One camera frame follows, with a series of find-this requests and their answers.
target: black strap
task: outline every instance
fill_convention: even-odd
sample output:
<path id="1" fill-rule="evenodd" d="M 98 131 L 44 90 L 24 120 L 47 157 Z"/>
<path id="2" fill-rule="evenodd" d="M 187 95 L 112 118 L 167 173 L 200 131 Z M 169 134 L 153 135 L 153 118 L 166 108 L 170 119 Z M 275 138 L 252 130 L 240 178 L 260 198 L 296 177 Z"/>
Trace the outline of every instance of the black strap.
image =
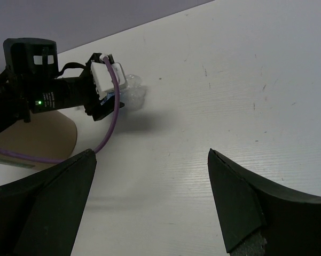
<path id="1" fill-rule="evenodd" d="M 9 79 L 9 76 L 8 76 L 8 74 L 7 74 L 7 70 L 5 69 L 5 70 L 2 71 L 2 73 L 0 74 L 0 84 L 5 84 L 8 79 Z"/>
<path id="2" fill-rule="evenodd" d="M 83 64 L 77 63 L 77 62 L 69 62 L 66 63 L 63 67 L 63 69 L 58 73 L 58 76 L 61 76 L 64 74 L 64 71 L 68 68 L 82 68 L 82 69 L 86 69 L 87 67 Z"/>

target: purple cable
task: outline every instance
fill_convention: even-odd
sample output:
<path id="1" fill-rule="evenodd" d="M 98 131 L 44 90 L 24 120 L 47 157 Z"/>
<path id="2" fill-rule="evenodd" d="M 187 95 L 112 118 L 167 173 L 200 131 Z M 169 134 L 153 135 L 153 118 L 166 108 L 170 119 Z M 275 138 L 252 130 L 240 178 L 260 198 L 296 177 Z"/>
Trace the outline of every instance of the purple cable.
<path id="1" fill-rule="evenodd" d="M 113 119 L 112 119 L 111 125 L 109 126 L 109 129 L 105 137 L 103 138 L 102 142 L 94 149 L 95 154 L 98 153 L 107 144 L 108 140 L 112 136 L 116 123 L 118 121 L 118 115 L 119 115 L 119 109 L 120 109 L 120 90 L 119 90 L 118 79 L 116 78 L 113 67 L 109 62 L 109 59 L 107 56 L 103 57 L 103 62 L 106 64 L 108 72 L 112 77 L 112 82 L 114 85 L 114 93 L 115 93 L 115 102 L 114 102 Z M 59 164 L 64 161 L 64 159 L 50 159 L 50 158 L 44 158 L 44 157 L 28 156 L 28 155 L 12 152 L 2 148 L 0 148 L 0 154 L 23 159 L 23 160 L 28 160 L 32 162 L 45 163 L 45 164 Z"/>

